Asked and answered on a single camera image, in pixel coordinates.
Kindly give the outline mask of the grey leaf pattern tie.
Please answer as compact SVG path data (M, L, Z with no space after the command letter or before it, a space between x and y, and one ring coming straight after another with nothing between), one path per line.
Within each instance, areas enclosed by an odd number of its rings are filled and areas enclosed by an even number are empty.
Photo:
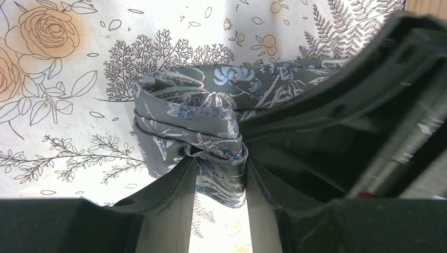
M196 157L196 191L239 208L248 157L239 124L318 86L347 63L188 67L134 79L134 129L149 174L159 178L183 158Z

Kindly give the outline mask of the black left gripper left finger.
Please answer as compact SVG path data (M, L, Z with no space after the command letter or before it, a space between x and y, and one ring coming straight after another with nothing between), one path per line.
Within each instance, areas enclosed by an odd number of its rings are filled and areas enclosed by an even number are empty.
M110 207L85 199L1 200L1 252L187 252L197 161Z

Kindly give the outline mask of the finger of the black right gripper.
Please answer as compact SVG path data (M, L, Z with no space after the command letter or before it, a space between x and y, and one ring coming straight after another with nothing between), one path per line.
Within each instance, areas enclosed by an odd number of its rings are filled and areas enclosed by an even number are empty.
M394 14L318 87L241 124L250 155L311 197L403 197L446 155L446 21Z

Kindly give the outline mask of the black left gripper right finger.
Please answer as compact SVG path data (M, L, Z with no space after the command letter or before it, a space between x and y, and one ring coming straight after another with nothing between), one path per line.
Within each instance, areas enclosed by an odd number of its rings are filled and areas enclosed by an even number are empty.
M446 201L318 202L246 163L253 252L446 252Z

